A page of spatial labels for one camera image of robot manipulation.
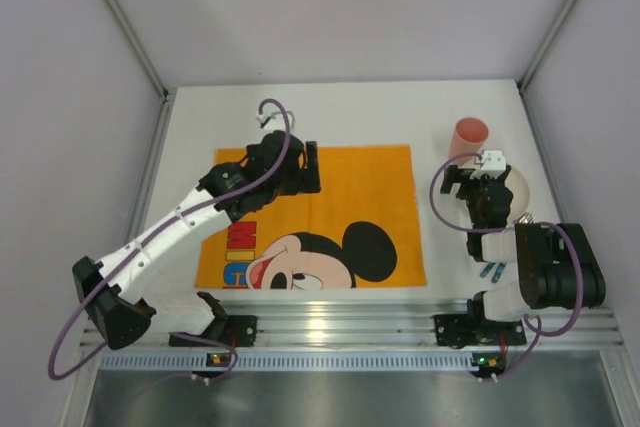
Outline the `pink plastic cup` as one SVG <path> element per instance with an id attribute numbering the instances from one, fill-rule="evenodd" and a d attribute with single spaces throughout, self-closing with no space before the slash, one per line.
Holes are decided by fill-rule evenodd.
<path id="1" fill-rule="evenodd" d="M 478 153 L 489 137 L 489 127 L 476 117 L 460 119 L 452 134 L 449 158 L 467 153 Z"/>

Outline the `orange Mickey Mouse placemat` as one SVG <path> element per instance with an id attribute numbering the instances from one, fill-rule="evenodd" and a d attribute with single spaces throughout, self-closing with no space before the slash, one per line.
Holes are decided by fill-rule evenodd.
<path id="1" fill-rule="evenodd" d="M 427 284 L 407 145 L 322 147 L 321 190 L 282 196 L 203 242 L 201 289 Z"/>

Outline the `cream round plate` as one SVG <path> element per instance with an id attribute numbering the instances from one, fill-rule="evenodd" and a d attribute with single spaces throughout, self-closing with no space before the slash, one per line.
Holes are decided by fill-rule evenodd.
<path id="1" fill-rule="evenodd" d="M 512 167 L 505 180 L 505 186 L 513 195 L 507 222 L 511 223 L 527 212 L 530 202 L 530 188 L 524 175 Z"/>

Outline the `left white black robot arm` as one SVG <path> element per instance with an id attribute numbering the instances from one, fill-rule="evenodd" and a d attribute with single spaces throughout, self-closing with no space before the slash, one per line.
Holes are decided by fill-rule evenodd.
<path id="1" fill-rule="evenodd" d="M 146 232 L 117 251 L 72 268 L 79 300 L 112 350 L 148 333 L 214 340 L 226 313 L 212 295 L 152 299 L 148 290 L 179 259 L 279 196 L 320 192 L 318 146 L 283 131 L 267 134 L 236 162 L 215 165 Z"/>

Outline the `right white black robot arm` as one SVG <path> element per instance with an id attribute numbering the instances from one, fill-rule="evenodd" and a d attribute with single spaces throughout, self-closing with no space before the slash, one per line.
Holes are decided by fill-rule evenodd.
<path id="1" fill-rule="evenodd" d="M 440 192 L 458 187 L 471 221 L 469 228 L 450 227 L 466 234 L 468 255 L 477 262 L 503 263 L 517 269 L 515 281 L 477 294 L 489 321 L 515 321 L 536 310 L 583 308 L 604 303 L 606 282 L 583 227 L 577 223 L 527 221 L 511 224 L 514 200 L 507 187 L 509 165 L 495 173 L 480 168 L 442 167 Z"/>

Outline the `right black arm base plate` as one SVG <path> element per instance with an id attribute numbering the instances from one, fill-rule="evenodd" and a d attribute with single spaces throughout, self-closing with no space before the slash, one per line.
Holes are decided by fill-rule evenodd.
<path id="1" fill-rule="evenodd" d="M 433 317 L 436 343 L 440 347 L 462 349 L 476 346 L 510 346 L 527 343 L 523 324 L 496 322 L 469 314 L 440 314 Z"/>

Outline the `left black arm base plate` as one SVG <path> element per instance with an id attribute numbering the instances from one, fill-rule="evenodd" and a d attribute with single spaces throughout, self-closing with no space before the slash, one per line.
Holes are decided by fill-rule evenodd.
<path id="1" fill-rule="evenodd" d="M 224 319 L 216 318 L 200 335 L 188 334 L 187 337 L 184 337 L 172 334 L 169 336 L 169 345 L 171 347 L 194 347 L 218 342 L 234 348 L 252 347 L 256 334 L 256 316 L 230 315 Z"/>

